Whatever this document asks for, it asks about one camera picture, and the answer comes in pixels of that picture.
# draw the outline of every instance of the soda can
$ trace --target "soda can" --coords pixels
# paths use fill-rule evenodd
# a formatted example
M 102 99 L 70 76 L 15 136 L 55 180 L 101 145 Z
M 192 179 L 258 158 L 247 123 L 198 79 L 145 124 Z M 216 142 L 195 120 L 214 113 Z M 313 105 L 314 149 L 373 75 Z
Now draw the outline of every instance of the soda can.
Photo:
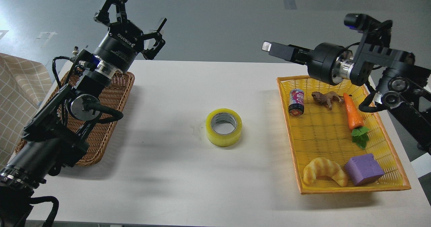
M 289 113 L 292 116 L 299 116 L 304 113 L 304 91 L 293 89 L 289 93 Z

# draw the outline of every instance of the orange carrot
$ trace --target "orange carrot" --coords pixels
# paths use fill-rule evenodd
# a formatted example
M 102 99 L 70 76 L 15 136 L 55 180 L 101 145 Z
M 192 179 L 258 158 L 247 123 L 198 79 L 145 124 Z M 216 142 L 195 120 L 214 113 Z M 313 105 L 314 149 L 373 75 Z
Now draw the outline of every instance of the orange carrot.
M 349 129 L 354 130 L 359 127 L 365 126 L 364 120 L 359 114 L 359 111 L 356 108 L 356 105 L 353 102 L 353 99 L 347 93 L 344 93 L 343 97 L 344 97 L 344 104 L 346 105 L 346 110 L 347 110 L 347 120 L 349 122 Z

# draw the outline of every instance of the packing tape roll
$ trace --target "packing tape roll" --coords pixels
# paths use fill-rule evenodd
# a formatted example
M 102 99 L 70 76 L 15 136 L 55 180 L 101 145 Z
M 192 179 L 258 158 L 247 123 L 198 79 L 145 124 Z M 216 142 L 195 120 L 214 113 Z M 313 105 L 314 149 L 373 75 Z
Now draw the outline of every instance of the packing tape roll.
M 216 124 L 232 124 L 234 130 L 227 134 L 217 133 L 214 130 Z M 238 113 L 227 108 L 221 108 L 211 112 L 206 117 L 206 137 L 219 147 L 228 147 L 236 143 L 241 136 L 242 121 Z

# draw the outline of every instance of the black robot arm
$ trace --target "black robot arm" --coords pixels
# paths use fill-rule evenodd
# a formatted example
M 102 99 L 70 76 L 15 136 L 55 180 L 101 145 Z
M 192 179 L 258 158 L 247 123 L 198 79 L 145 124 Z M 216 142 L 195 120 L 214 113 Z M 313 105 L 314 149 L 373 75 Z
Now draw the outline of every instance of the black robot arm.
M 46 183 L 47 174 L 56 176 L 61 167 L 73 167 L 88 150 L 86 139 L 96 124 L 117 121 L 123 114 L 103 106 L 98 99 L 102 90 L 110 85 L 115 72 L 126 73 L 138 53 L 153 59 L 165 44 L 160 30 L 166 22 L 162 19 L 154 32 L 144 34 L 127 19 L 125 3 L 128 0 L 106 0 L 94 20 L 108 26 L 109 32 L 94 53 L 74 50 L 74 57 L 56 57 L 73 62 L 66 82 L 34 116 L 23 130 L 25 147 L 0 171 L 0 227 L 24 226 L 33 208 L 32 204 L 51 201 L 53 209 L 44 227 L 52 225 L 58 209 L 55 197 L 31 198 L 39 184 Z M 117 21 L 109 21 L 111 5 L 117 8 Z M 145 49 L 144 41 L 155 39 L 152 48 Z M 68 84 L 72 74 L 79 76 L 75 86 Z M 61 119 L 58 116 L 61 107 Z M 83 121 L 77 132 L 67 127 L 67 114 Z M 102 113 L 111 115 L 100 119 Z
M 370 113 L 388 110 L 431 154 L 431 108 L 419 110 L 419 98 L 431 101 L 431 93 L 424 89 L 431 70 L 415 66 L 413 53 L 390 48 L 391 20 L 379 22 L 369 15 L 350 13 L 344 24 L 363 34 L 354 56 L 348 48 L 330 43 L 321 43 L 311 50 L 265 41 L 262 50 L 307 65 L 310 77 L 333 86 L 344 79 L 357 86 L 366 84 L 370 95 L 359 109 Z M 374 89 L 368 77 L 380 67 L 386 69 Z

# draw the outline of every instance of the checkered cloth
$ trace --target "checkered cloth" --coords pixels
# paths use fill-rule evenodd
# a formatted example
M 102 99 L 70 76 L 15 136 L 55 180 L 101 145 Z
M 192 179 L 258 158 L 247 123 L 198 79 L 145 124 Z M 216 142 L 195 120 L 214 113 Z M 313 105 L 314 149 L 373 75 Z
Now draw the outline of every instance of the checkered cloth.
M 0 53 L 0 169 L 51 86 L 43 64 Z

